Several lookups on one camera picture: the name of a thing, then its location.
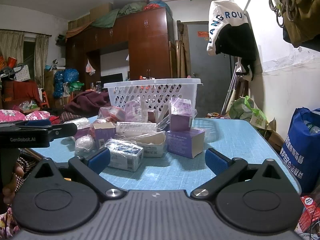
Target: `human hand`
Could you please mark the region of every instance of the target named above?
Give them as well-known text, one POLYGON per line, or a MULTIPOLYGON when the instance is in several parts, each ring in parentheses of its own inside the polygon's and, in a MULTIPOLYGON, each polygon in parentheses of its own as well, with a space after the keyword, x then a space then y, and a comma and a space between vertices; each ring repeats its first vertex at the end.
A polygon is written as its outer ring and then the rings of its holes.
POLYGON ((2 189, 2 193, 4 195, 3 202, 7 205, 12 203, 15 196, 14 191, 16 190, 16 187, 17 187, 16 175, 19 177, 23 177, 24 175, 23 169, 19 163, 16 163, 16 165, 14 166, 11 181, 9 182, 9 184, 5 185, 2 189))

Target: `maroon blanket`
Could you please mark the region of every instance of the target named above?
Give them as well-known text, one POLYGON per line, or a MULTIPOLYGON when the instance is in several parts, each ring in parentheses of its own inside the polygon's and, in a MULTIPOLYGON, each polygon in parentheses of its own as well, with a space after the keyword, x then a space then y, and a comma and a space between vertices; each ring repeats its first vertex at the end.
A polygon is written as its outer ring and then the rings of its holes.
POLYGON ((99 113, 100 107, 111 106, 108 92, 86 91, 77 95, 64 109, 72 114, 92 117, 99 113))

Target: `blue table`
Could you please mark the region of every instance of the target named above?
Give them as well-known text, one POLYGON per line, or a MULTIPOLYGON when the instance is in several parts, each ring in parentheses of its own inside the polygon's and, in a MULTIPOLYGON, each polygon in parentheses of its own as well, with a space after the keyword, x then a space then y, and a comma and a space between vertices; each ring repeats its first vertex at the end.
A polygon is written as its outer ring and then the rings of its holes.
MULTIPOLYGON (((211 142, 204 149, 213 147, 232 159, 244 158, 248 163, 262 163, 273 158, 285 172, 297 192, 301 192, 297 181, 264 138, 246 121, 228 119, 195 118, 193 126, 210 129, 211 142)), ((67 162, 75 156, 73 140, 56 139, 49 148, 33 148, 43 156, 56 162, 67 162)), ((162 158, 144 158, 136 172, 107 167, 100 176, 113 185, 124 189, 169 190, 185 189, 188 194, 215 177, 205 165, 204 152, 194 159, 166 153, 162 158)))

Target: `orange plastic stool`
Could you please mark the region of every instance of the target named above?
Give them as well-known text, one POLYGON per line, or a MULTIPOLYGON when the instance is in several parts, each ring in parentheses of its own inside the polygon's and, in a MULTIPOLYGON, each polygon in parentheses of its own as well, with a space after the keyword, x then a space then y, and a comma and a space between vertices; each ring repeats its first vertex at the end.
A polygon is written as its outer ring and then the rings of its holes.
POLYGON ((49 101, 47 98, 47 93, 45 91, 42 92, 42 103, 41 103, 41 107, 47 106, 48 108, 50 108, 49 106, 49 101))

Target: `red door sticker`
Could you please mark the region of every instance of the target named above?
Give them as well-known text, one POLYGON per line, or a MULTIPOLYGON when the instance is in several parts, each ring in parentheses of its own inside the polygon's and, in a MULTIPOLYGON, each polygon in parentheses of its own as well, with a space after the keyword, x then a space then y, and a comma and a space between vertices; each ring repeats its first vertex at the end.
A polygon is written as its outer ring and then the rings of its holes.
POLYGON ((198 37, 209 37, 209 32, 198 32, 198 37))

